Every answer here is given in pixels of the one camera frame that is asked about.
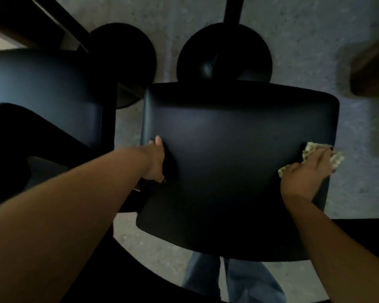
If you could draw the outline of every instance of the tile floor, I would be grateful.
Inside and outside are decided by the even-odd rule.
[[[221,22],[225,0],[58,0],[93,30],[124,22],[140,28],[157,53],[155,82],[176,81],[184,43],[202,27]],[[325,212],[331,218],[379,217],[379,99],[354,97],[351,59],[379,38],[379,0],[245,0],[241,22],[266,40],[274,61],[272,83],[326,91],[340,100],[336,147],[347,159],[333,175]],[[75,48],[68,36],[64,48]],[[143,102],[117,112],[116,146],[139,144]],[[135,227],[119,214],[116,239],[163,278],[180,284],[191,252]],[[288,302],[327,298],[312,264],[268,263]],[[227,300],[224,280],[223,299]]]

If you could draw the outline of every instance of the round black table base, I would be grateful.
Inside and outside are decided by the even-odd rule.
[[[177,63],[178,81],[221,79],[213,64],[222,46],[223,23],[209,25],[195,33],[184,45]],[[254,30],[239,25],[233,59],[236,66],[225,79],[269,82],[272,57],[267,44]]]
[[[140,97],[126,91],[123,86],[127,74],[140,88],[147,89],[156,75],[156,51],[150,39],[138,28],[125,23],[110,23],[93,30],[91,34],[99,45],[102,58],[116,69],[118,83],[117,108],[137,102]]]

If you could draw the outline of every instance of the stone floor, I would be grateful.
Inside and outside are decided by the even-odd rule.
[[[111,22],[140,28],[156,49],[155,82],[176,81],[182,46],[197,30],[221,22],[225,7],[225,0],[58,1],[88,30]],[[241,22],[266,40],[272,83],[325,91],[340,100],[336,147],[347,159],[332,176],[325,212],[331,218],[379,217],[379,99],[354,97],[348,87],[351,59],[379,38],[379,0],[245,0]],[[70,36],[63,44],[76,46]],[[117,147],[139,144],[142,110],[139,102],[117,112]],[[134,214],[116,217],[115,237],[150,270],[181,283],[190,251],[141,232]],[[327,298],[309,261],[266,265],[288,302]]]

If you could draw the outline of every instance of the jeans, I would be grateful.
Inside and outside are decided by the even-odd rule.
[[[227,291],[233,303],[286,303],[278,282],[260,262],[225,259]],[[185,270],[183,288],[220,297],[220,258],[194,252]]]

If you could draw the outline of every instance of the skin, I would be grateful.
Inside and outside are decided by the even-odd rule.
[[[281,193],[333,302],[379,302],[379,259],[312,203],[330,175],[319,149],[283,174]],[[162,181],[164,150],[119,149],[0,205],[0,302],[59,302],[140,178]]]

